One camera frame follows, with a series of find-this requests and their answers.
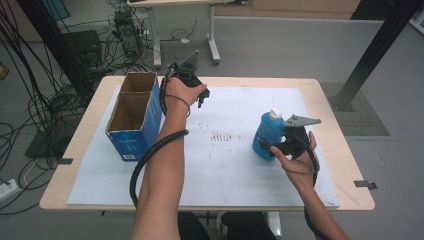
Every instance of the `paper sheet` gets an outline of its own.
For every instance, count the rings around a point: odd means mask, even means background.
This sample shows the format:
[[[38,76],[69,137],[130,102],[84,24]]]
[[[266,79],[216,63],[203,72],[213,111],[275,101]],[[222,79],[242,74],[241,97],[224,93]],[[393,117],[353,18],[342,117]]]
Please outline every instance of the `paper sheet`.
[[[298,89],[254,87],[210,87],[210,98],[202,107],[191,107],[185,137],[186,173],[180,201],[183,207],[301,207],[303,203],[277,159],[266,161],[255,154],[251,144],[260,117],[278,107],[283,118],[292,114],[309,116]],[[132,205],[129,181],[136,165],[124,162],[105,134],[116,95],[87,149],[68,198],[70,205]],[[321,170],[315,189],[329,207],[338,207],[325,159],[316,154]],[[143,171],[137,183],[141,185]]]

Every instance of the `blue bottle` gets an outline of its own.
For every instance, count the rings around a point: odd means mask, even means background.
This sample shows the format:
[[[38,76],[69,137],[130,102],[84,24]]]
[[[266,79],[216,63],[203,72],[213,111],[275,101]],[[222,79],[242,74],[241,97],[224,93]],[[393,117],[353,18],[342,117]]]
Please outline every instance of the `blue bottle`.
[[[261,117],[261,123],[253,139],[253,150],[266,160],[273,160],[274,156],[270,152],[260,147],[260,142],[275,144],[280,143],[284,134],[284,119],[281,117],[281,111],[273,107],[270,112],[266,112]]]

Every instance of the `blue box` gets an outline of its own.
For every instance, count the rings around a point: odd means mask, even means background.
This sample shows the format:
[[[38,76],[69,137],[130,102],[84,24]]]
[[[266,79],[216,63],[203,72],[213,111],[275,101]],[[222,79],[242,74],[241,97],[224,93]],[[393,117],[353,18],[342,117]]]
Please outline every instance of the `blue box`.
[[[128,73],[107,124],[106,135],[122,160],[139,161],[155,143],[161,118],[156,73]]]

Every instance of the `table leg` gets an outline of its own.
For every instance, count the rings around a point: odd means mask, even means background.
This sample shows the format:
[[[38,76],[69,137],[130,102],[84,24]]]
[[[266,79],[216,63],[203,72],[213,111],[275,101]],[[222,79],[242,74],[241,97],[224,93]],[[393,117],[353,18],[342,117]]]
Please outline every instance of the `table leg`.
[[[417,19],[409,20],[409,23],[417,29],[421,34],[424,34],[424,27],[421,26],[421,24],[424,22],[424,10],[421,12],[421,14],[417,17]]]
[[[280,213],[279,212],[267,212],[266,220],[268,223],[269,229],[277,239],[281,239],[281,222],[280,222]]]
[[[213,61],[218,64],[221,61],[221,57],[219,56],[218,48],[215,43],[214,36],[214,16],[215,16],[215,7],[213,4],[209,5],[209,34],[207,34],[209,48],[211,49]]]
[[[147,10],[147,15],[149,17],[149,22],[150,22],[150,33],[152,34],[153,65],[155,66],[156,69],[159,69],[162,66],[162,57],[160,53],[160,40],[159,40],[159,37],[156,35],[153,10],[151,7],[146,8],[146,10]]]

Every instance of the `person's right hand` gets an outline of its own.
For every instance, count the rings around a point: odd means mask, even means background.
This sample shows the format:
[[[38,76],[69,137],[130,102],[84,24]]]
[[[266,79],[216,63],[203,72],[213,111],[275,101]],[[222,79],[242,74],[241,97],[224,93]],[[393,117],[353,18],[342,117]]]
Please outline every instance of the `person's right hand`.
[[[166,86],[165,95],[175,96],[180,99],[175,97],[167,97],[165,103],[168,111],[173,110],[177,106],[181,105],[183,103],[181,100],[191,106],[194,102],[196,102],[199,94],[202,93],[206,88],[206,84],[201,84],[197,87],[190,88],[187,87],[179,78],[170,77]],[[182,104],[182,108],[187,109],[187,106]]]
[[[317,146],[317,143],[312,132],[309,132],[309,139],[313,150]],[[286,171],[287,176],[298,191],[305,190],[307,188],[314,188],[314,168],[307,151],[304,151],[298,158],[289,160],[278,148],[272,146],[270,150],[281,162],[281,166]]]

